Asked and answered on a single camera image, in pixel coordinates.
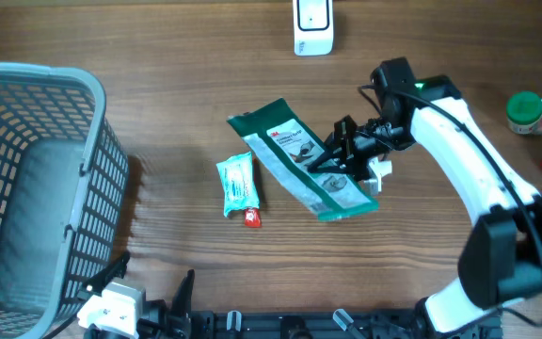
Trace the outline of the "green cap white jar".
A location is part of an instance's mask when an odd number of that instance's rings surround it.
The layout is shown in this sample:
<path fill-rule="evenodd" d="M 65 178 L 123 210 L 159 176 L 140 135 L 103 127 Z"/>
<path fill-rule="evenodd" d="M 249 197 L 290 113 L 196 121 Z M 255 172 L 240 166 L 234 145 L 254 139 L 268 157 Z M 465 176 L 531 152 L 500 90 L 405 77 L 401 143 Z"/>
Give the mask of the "green cap white jar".
<path fill-rule="evenodd" d="M 542 117 L 542 100 L 534 92 L 522 91 L 514 94 L 506 105 L 509 128 L 516 134 L 535 132 Z"/>

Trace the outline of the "red stick sachet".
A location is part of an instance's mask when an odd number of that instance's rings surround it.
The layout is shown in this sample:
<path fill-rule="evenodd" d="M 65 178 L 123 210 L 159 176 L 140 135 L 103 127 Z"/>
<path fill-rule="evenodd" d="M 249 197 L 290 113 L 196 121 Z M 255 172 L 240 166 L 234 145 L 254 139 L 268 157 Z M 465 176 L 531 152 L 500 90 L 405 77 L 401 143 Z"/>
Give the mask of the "red stick sachet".
<path fill-rule="evenodd" d="M 245 210 L 245 225 L 248 228 L 261 228 L 262 220 L 260 215 L 260 197 L 258 194 L 258 188 L 256 183 L 256 157 L 253 156 L 251 160 L 251 183 L 252 183 L 252 197 L 255 202 Z"/>

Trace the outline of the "green 3M gloves package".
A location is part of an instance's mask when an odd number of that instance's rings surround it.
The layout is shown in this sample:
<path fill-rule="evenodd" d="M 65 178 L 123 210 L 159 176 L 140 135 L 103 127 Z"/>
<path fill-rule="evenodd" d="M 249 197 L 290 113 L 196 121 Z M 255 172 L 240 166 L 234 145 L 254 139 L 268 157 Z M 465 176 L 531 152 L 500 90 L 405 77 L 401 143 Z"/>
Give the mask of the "green 3M gloves package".
<path fill-rule="evenodd" d="M 228 124 L 276 180 L 319 220 L 351 218 L 378 209 L 379 203 L 351 176 L 308 172 L 327 148 L 284 99 L 232 116 Z"/>

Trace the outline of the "teal wet wipes pack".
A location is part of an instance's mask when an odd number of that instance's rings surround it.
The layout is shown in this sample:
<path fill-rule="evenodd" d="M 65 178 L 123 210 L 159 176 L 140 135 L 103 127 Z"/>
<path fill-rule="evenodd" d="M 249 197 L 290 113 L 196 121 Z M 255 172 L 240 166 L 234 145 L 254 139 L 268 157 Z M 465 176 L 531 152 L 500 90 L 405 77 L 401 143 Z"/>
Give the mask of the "teal wet wipes pack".
<path fill-rule="evenodd" d="M 224 192 L 223 215 L 225 218 L 232 211 L 260 208 L 251 152 L 233 155 L 217 163 L 216 168 Z"/>

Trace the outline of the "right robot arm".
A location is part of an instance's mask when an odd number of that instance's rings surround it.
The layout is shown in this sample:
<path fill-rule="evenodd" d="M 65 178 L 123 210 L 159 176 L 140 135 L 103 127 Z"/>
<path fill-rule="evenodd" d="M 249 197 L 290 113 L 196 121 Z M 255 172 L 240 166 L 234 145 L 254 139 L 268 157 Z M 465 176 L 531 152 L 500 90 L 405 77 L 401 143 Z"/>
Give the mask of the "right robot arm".
<path fill-rule="evenodd" d="M 491 145 L 451 79 L 419 79 L 398 57 L 381 62 L 359 92 L 377 117 L 364 125 L 337 121 L 309 172 L 348 174 L 378 190 L 377 157 L 418 144 L 453 185 L 472 226 L 456 278 L 417 303 L 408 334 L 458 335 L 542 296 L 542 195 Z"/>

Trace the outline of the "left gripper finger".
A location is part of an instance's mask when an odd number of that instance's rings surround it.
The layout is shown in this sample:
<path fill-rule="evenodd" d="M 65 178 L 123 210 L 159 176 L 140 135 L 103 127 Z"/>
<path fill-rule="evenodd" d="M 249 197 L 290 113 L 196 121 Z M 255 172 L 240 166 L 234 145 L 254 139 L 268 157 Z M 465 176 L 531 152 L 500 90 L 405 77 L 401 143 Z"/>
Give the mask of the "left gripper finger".
<path fill-rule="evenodd" d="M 172 300 L 170 320 L 174 325 L 183 324 L 190 319 L 194 282 L 195 270 L 189 269 Z"/>
<path fill-rule="evenodd" d="M 76 297 L 82 301 L 87 301 L 92 296 L 99 297 L 105 287 L 115 278 L 123 278 L 125 276 L 130 258 L 131 254 L 128 250 L 123 252 L 117 259 L 112 261 L 93 277 L 83 282 Z"/>

